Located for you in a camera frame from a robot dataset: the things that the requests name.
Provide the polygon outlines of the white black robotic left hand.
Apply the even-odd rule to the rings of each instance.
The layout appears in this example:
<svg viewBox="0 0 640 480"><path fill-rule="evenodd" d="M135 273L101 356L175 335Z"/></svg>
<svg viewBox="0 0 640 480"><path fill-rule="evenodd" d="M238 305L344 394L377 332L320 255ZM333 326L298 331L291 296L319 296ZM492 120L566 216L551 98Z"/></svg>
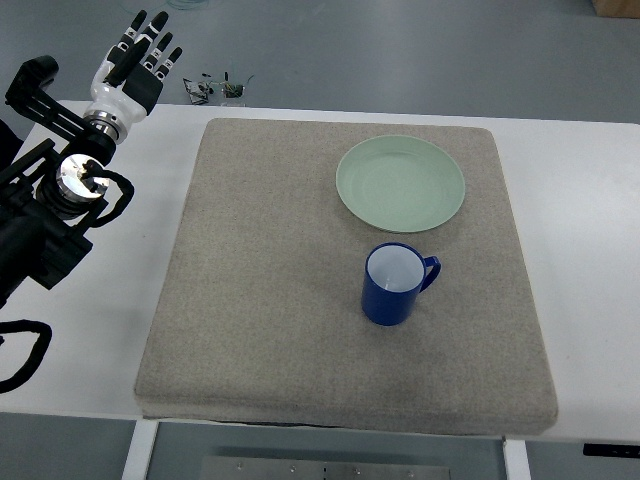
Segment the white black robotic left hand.
<svg viewBox="0 0 640 480"><path fill-rule="evenodd" d="M169 15L152 19L141 10L100 64L91 84L92 103L83 118L115 143L156 106L171 69L182 55L165 29Z"/></svg>

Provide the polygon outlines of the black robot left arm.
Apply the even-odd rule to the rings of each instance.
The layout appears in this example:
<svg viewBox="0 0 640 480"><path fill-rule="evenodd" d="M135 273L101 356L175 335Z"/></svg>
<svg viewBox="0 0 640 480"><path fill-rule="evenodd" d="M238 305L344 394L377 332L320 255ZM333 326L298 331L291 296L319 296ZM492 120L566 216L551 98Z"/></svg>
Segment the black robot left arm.
<svg viewBox="0 0 640 480"><path fill-rule="evenodd" d="M46 92L59 70L49 55L24 62L6 102L20 115L66 140L45 139L1 170L1 299L31 278L46 289L64 279L91 251L88 230L118 218L134 186L108 169L115 130L87 121Z"/></svg>

